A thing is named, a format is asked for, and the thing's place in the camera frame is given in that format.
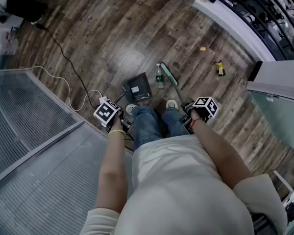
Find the wristband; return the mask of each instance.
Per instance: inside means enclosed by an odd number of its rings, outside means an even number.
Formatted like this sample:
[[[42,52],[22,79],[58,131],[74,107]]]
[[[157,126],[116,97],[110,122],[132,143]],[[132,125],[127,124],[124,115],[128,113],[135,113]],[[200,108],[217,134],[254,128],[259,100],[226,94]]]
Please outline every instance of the wristband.
[[[125,133],[124,130],[114,130],[114,131],[110,131],[110,132],[109,132],[109,135],[112,134],[112,133],[114,133],[114,132],[121,132],[121,133],[124,134],[124,136],[126,135],[126,133]]]
[[[193,129],[193,126],[194,126],[194,124],[196,123],[197,120],[201,120],[201,118],[197,118],[197,119],[193,122],[193,124],[191,125],[191,129]]]

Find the red bracelet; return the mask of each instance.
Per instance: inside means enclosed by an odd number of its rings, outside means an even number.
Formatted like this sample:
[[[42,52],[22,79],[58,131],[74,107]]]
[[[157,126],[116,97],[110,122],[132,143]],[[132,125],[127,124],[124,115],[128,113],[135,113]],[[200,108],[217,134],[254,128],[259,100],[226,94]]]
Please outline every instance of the red bracelet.
[[[196,123],[197,120],[201,120],[201,118],[197,118],[197,119],[193,122],[193,124],[191,125],[191,129],[193,129],[193,126],[194,126],[194,124]]]

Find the white sleeve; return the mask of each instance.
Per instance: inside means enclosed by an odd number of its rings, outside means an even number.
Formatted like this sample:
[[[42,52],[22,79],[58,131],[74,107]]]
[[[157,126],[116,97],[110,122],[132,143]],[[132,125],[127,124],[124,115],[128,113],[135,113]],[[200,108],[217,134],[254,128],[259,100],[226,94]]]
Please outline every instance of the white sleeve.
[[[275,225],[278,234],[287,230],[287,214],[267,174],[242,180],[234,188],[235,195],[251,213],[262,213]]]
[[[119,216],[119,213],[110,209],[93,209],[88,212],[80,235],[110,235],[117,225]]]

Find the black and white marker cube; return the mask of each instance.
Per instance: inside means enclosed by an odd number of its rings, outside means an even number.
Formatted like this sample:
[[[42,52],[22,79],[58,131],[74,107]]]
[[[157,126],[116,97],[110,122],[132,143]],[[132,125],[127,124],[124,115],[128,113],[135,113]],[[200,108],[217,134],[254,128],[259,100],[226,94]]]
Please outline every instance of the black and white marker cube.
[[[108,102],[114,109],[116,109],[117,111],[120,110],[121,108],[116,105],[114,102],[112,102],[111,100],[106,100],[106,102]]]
[[[218,111],[218,106],[211,97],[199,97],[193,104],[193,108],[205,108],[207,113],[214,118]]]
[[[104,101],[94,112],[94,117],[101,121],[103,127],[106,127],[120,107],[111,100]]]

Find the floor plank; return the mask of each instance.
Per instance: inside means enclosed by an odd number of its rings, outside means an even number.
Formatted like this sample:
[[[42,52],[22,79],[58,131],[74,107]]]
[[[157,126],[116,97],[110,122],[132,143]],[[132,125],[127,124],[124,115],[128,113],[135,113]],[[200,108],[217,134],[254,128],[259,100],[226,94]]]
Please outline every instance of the floor plank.
[[[288,194],[275,178],[276,169],[294,187],[294,150],[280,143],[247,90],[254,65],[246,50],[213,20],[192,7],[192,0],[40,0],[49,5],[41,20],[72,60],[87,89],[100,90],[112,100],[125,79],[146,72],[153,98],[146,104],[159,109],[174,98],[173,86],[159,90],[153,70],[164,61],[179,81],[184,98],[213,96],[220,112],[212,124],[240,153],[254,174],[268,173],[281,197]],[[25,23],[18,33],[19,49],[11,68],[44,66],[66,78],[72,106],[81,107],[85,92],[68,61],[47,32]],[[218,77],[215,61],[222,60],[226,76]],[[66,103],[68,88],[42,69],[33,73]],[[90,94],[94,105],[99,95]],[[126,100],[120,101],[122,107]],[[79,112],[99,127],[86,99]]]

